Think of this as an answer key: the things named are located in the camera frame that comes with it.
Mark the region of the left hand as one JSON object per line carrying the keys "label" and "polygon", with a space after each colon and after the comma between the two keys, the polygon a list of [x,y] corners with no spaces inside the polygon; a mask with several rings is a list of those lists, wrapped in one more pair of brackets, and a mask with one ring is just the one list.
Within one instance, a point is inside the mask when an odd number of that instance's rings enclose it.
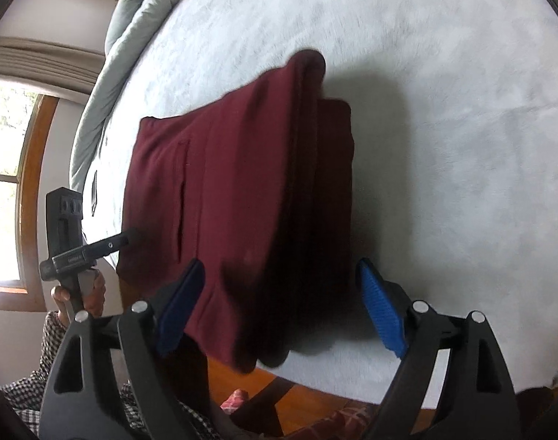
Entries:
{"label": "left hand", "polygon": [[[94,318],[103,315],[106,286],[102,273],[97,269],[90,269],[82,273],[85,288],[82,297],[84,309]],[[56,285],[51,289],[51,298],[57,306],[57,318],[59,322],[67,328],[70,324],[66,304],[70,301],[70,294],[67,289]]]}

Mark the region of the checkered sleeve forearm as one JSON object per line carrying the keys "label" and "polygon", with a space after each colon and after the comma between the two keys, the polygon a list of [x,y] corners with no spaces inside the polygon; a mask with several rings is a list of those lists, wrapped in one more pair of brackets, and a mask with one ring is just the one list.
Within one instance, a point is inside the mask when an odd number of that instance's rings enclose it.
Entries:
{"label": "checkered sleeve forearm", "polygon": [[[5,399],[21,418],[29,430],[38,437],[40,409],[48,376],[52,368],[59,347],[66,334],[66,327],[60,322],[57,311],[48,312],[43,323],[43,338],[41,339],[41,353],[38,368],[28,377],[11,382],[0,387]],[[130,381],[120,389],[120,397],[130,426],[141,433],[147,433],[145,424],[134,398]],[[195,411],[181,404],[181,410],[191,416],[191,424],[199,435],[208,434],[208,424]]]}

